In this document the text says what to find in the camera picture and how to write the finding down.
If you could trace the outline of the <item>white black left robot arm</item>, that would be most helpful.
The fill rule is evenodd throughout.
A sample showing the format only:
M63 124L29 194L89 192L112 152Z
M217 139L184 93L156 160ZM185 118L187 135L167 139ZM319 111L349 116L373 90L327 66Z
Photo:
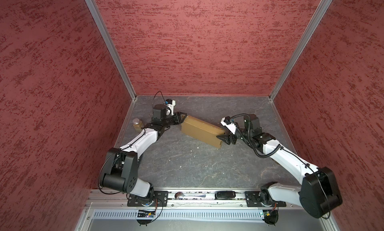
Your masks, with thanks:
M130 142L111 148L99 173L98 188L107 188L136 196L153 199L153 185L138 178L139 163L144 152L157 142L164 132L173 125L180 125L188 116L173 111L172 104L157 104L153 107L151 122Z

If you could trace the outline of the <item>brown cardboard box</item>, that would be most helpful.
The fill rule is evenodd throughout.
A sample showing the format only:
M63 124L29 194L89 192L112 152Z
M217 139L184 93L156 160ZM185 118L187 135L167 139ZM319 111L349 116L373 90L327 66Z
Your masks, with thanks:
M225 134L224 129L189 115L181 124L181 131L217 149L222 146L222 141L217 136Z

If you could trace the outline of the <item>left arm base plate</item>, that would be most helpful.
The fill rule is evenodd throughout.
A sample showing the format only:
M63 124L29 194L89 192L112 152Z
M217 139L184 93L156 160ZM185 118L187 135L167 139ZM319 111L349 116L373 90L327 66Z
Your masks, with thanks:
M150 197L139 197L135 195L129 195L127 206L128 207L139 207L139 208L149 208L149 207L166 207L168 203L168 191L154 191L149 193Z

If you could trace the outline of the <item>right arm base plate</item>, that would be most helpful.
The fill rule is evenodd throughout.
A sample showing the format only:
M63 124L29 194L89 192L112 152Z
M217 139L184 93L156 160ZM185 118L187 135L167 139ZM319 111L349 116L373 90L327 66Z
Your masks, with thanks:
M248 208L274 208L274 207L285 208L287 206L285 202L271 203L270 205L263 204L261 202L259 191L246 191L245 200Z

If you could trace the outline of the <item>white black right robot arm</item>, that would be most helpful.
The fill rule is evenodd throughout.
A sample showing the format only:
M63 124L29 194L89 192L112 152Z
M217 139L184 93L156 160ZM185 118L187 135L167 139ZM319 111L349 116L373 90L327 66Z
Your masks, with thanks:
M257 157L271 158L288 171L298 185L289 186L276 182L263 185L257 200L265 207L279 202L302 207L310 216L321 218L343 203L334 172L328 167L318 167L299 157L282 145L274 136L263 132L254 114L237 114L221 119L228 133L217 138L228 145L243 141Z

